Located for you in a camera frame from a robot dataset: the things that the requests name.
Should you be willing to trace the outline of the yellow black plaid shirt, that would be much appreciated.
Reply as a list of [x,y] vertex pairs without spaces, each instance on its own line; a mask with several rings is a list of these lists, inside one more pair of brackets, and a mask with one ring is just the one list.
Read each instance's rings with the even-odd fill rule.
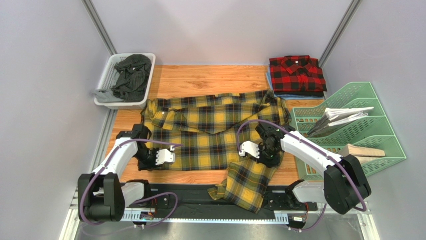
[[259,120],[288,124],[290,114],[283,99],[270,90],[157,98],[147,102],[141,117],[152,132],[154,148],[164,142],[179,144],[175,163],[163,165],[163,170],[227,170],[226,179],[208,190],[210,197],[260,212],[277,168],[241,157],[237,145],[261,143],[256,132]]

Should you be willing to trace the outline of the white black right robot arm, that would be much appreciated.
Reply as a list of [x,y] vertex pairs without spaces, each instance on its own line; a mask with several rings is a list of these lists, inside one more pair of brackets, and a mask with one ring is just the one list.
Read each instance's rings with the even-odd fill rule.
[[288,153],[312,166],[323,178],[323,182],[298,180],[291,184],[285,192],[292,205],[327,204],[341,215],[368,210],[365,200],[372,189],[356,157],[328,151],[289,126],[262,120],[256,131],[262,140],[254,155],[257,163],[276,167],[280,153]]

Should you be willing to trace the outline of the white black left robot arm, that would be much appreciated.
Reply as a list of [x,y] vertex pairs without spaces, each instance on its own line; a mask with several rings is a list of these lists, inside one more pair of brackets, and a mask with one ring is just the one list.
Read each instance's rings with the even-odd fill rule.
[[79,219],[90,225],[119,222],[125,209],[134,202],[152,196],[148,180],[131,180],[121,183],[127,164],[136,158],[152,167],[157,148],[148,149],[146,140],[152,132],[143,124],[135,124],[131,131],[121,131],[114,149],[92,173],[82,174],[77,182]]

